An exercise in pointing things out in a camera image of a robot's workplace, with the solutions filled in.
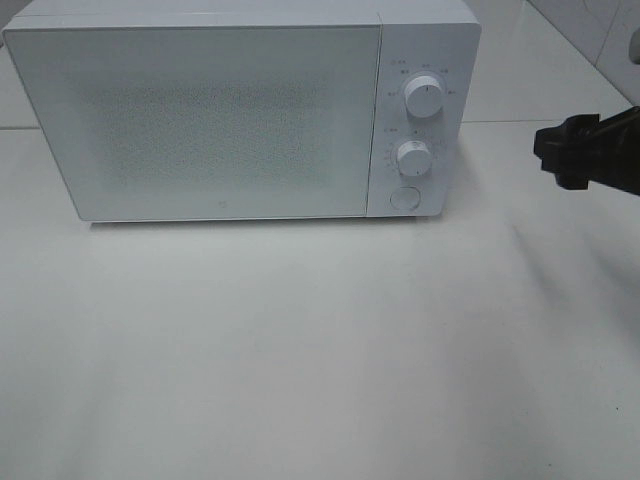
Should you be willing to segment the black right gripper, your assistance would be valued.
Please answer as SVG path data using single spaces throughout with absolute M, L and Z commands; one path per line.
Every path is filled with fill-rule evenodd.
M 578 160 L 545 157 L 541 169 L 554 176 L 564 190 L 587 190 L 595 182 L 635 196 L 639 195 L 639 107 L 633 106 L 600 121 L 599 114 L 575 115 L 560 125 L 540 129 L 533 153 L 550 156 L 578 145 Z

